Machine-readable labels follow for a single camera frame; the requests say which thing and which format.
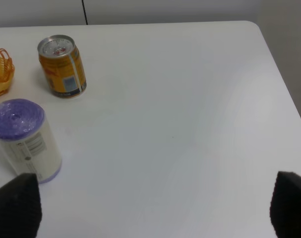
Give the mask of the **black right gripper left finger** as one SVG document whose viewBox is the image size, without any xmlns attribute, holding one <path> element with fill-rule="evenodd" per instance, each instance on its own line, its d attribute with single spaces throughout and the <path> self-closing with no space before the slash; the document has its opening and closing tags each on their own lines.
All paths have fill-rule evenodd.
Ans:
<svg viewBox="0 0 301 238">
<path fill-rule="evenodd" d="M 35 238 L 41 220 L 35 174 L 23 173 L 0 188 L 0 238 Z"/>
</svg>

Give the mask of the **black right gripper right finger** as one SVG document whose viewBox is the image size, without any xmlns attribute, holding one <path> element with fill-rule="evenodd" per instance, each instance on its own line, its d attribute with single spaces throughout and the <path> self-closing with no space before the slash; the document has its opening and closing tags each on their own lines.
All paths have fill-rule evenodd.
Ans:
<svg viewBox="0 0 301 238">
<path fill-rule="evenodd" d="M 269 212 L 278 238 L 301 238 L 301 176 L 277 173 Z"/>
</svg>

